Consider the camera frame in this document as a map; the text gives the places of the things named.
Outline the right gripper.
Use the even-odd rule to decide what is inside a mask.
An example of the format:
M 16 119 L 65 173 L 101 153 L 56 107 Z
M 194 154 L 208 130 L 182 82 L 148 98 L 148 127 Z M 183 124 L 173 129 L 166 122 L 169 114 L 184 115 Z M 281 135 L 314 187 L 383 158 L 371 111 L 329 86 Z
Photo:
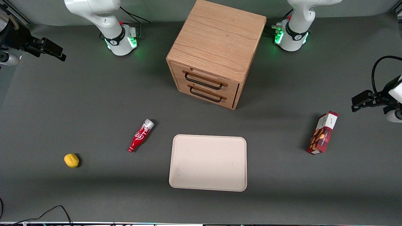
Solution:
M 35 57 L 40 57 L 42 53 L 45 53 L 63 62 L 66 60 L 66 55 L 63 54 L 62 47 L 45 37 L 41 40 L 32 41 L 32 35 L 28 27 L 19 19 L 15 21 L 18 25 L 18 29 L 16 29 L 15 24 L 9 20 L 4 30 L 1 31 L 1 48 L 22 50 Z

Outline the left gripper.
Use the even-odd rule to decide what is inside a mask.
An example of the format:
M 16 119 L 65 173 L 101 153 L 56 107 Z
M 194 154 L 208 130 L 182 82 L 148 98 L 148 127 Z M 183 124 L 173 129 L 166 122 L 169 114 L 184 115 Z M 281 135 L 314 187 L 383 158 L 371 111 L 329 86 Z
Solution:
M 401 108 L 402 104 L 402 79 L 401 75 L 388 82 L 381 92 L 365 90 L 352 97 L 352 112 L 367 107 L 387 106 Z

